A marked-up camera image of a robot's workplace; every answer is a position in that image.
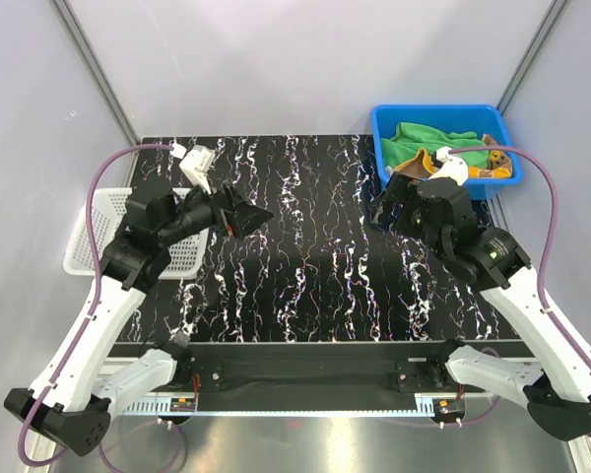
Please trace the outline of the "green microfiber towel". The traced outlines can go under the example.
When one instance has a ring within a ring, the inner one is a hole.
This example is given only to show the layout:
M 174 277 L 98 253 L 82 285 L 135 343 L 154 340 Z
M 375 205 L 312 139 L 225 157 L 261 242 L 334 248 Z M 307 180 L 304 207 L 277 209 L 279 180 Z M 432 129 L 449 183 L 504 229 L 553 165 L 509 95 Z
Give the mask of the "green microfiber towel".
M 383 169 L 393 169 L 418 178 L 431 176 L 439 167 L 431 156 L 440 148 L 483 147 L 493 144 L 489 134 L 474 131 L 443 132 L 437 128 L 412 122 L 400 122 L 392 138 L 380 141 Z

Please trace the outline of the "brown yellow towel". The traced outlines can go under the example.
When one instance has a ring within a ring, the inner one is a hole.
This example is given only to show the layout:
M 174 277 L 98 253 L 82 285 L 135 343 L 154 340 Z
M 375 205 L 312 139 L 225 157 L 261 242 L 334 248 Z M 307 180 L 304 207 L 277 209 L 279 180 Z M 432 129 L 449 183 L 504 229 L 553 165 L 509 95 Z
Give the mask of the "brown yellow towel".
M 503 151 L 466 152 L 460 155 L 468 165 L 470 178 L 511 178 L 513 164 Z

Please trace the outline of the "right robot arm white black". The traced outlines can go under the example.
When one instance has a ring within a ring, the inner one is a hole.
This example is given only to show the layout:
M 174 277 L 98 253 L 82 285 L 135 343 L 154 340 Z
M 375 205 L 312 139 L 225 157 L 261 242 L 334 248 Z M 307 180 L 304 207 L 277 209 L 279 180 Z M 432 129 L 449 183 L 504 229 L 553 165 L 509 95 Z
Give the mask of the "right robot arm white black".
M 399 213 L 392 231 L 419 239 L 449 273 L 503 315 L 535 358 L 509 362 L 458 340 L 427 358 L 430 384 L 470 385 L 526 409 L 552 437 L 591 436 L 591 347 L 538 288 L 530 257 L 507 231 L 479 222 L 468 190 L 451 177 L 417 180 L 399 172 L 372 203 L 375 222 Z

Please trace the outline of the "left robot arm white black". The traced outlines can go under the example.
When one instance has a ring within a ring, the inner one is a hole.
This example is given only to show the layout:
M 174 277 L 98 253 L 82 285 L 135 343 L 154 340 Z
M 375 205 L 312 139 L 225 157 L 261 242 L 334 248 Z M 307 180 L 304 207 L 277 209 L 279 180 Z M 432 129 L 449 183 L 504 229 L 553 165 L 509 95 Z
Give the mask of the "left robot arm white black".
M 13 388 L 5 408 L 22 421 L 18 453 L 29 466 L 28 432 L 80 456 L 102 441 L 112 420 L 155 388 L 185 388 L 192 380 L 186 343 L 168 341 L 100 381 L 99 371 L 121 329 L 171 262 L 170 248 L 206 230 L 243 239 L 273 218 L 232 185 L 179 196 L 166 179 L 144 182 L 125 200 L 114 238 L 95 262 L 84 307 L 47 368 L 28 388 Z

